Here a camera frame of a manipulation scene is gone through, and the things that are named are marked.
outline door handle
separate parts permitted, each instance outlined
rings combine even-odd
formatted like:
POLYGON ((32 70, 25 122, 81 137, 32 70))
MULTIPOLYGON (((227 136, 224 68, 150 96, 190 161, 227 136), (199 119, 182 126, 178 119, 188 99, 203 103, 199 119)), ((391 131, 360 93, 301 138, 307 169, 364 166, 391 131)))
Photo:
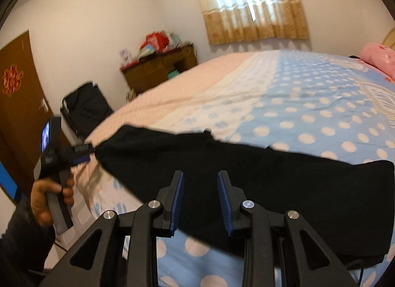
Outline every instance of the door handle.
POLYGON ((45 99, 41 99, 41 103, 40 106, 38 107, 39 110, 44 109, 45 113, 48 113, 49 108, 48 108, 48 104, 47 101, 45 99))

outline black bag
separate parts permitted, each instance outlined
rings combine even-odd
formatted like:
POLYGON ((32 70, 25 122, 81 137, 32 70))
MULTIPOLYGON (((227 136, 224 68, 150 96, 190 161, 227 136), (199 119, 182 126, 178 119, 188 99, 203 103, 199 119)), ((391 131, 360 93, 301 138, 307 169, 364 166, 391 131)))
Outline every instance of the black bag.
POLYGON ((114 113, 93 82, 85 83, 66 95, 60 112, 81 140, 85 140, 101 122, 114 113))

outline bed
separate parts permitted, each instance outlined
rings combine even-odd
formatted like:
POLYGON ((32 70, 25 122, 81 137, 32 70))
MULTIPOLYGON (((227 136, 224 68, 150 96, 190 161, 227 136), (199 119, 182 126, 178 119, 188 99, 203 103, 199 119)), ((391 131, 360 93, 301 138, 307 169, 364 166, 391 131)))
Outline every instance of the bed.
MULTIPOLYGON (((123 124, 172 132, 208 128, 228 142, 271 145, 353 164, 394 162, 395 86, 384 73, 346 57, 301 51, 234 53, 143 93, 107 118, 87 141, 97 145, 123 124)), ((95 158, 74 173, 94 218, 108 209, 125 213, 141 205, 95 158)), ((128 243, 126 239, 125 256, 128 243)), ((241 286, 242 259, 181 231, 172 239, 158 239, 157 251, 160 286, 241 286)), ((394 255, 393 235, 388 255, 365 270, 362 286, 373 286, 394 255)), ((281 286, 277 269, 275 277, 281 286)))

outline trigger handle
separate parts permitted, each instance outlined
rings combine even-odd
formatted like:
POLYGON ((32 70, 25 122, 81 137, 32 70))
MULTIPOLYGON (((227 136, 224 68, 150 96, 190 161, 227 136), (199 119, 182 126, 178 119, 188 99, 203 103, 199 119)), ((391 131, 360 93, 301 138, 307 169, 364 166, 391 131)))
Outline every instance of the trigger handle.
MULTIPOLYGON (((50 178, 60 184, 62 189, 66 187, 66 181, 69 177, 70 169, 62 170, 57 174, 53 174, 50 178)), ((49 212, 55 226, 57 235, 61 235, 73 226, 72 211, 69 205, 64 203, 62 192, 47 192, 47 202, 49 212)))

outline metal bolt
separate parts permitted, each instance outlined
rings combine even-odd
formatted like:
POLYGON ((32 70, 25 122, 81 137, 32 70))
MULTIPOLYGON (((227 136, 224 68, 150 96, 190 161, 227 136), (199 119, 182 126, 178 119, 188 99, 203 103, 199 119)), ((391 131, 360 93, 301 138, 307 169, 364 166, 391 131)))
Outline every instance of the metal bolt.
POLYGON ((107 220, 112 219, 114 216, 115 216, 115 212, 112 210, 108 210, 103 213, 104 219, 107 219, 107 220))
POLYGON ((251 209, 255 206, 255 204, 251 200, 243 201, 243 207, 247 209, 251 209))
POLYGON ((294 211, 294 210, 290 210, 290 211, 288 211, 288 216, 291 219, 298 219, 299 218, 299 212, 294 211))
POLYGON ((148 203, 148 206, 149 206, 150 208, 155 209, 155 208, 157 208, 157 207, 160 206, 160 202, 159 202, 158 200, 152 200, 152 201, 150 201, 150 202, 148 203))

